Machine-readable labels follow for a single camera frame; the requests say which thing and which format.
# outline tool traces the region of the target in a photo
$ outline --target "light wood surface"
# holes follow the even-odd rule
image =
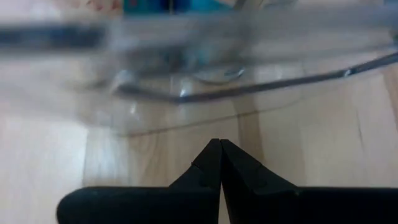
[[[373,57],[303,63],[302,75]],[[268,69],[285,75],[291,71]],[[211,138],[231,140],[297,185],[398,187],[397,71],[391,66],[342,82],[167,113],[144,110],[142,114],[155,114],[155,124],[178,125],[135,136],[48,117],[2,114],[0,223],[56,223],[57,202],[80,187],[169,185]],[[192,120],[178,123],[184,116]],[[220,206],[220,223],[227,223],[222,200]]]

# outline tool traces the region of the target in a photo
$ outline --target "blurry background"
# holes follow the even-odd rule
[[[360,0],[298,0],[296,4],[358,2],[382,4]],[[4,23],[114,17],[122,13],[123,5],[105,0],[1,4]],[[258,68],[263,74],[258,77],[328,72],[383,53],[265,66]],[[27,87],[90,76],[92,69],[86,65],[92,58],[34,59],[0,64],[3,80],[26,83],[0,88],[0,223],[56,223],[58,201],[84,186],[168,185],[210,138],[230,139],[297,185],[398,187],[396,65],[350,80],[204,104],[168,105],[109,101],[95,98],[95,93],[63,95],[52,85],[46,85],[47,91],[38,98],[36,88]],[[15,107],[14,98],[29,100]],[[127,132],[115,134],[109,125]],[[221,203],[220,223],[227,222]]]

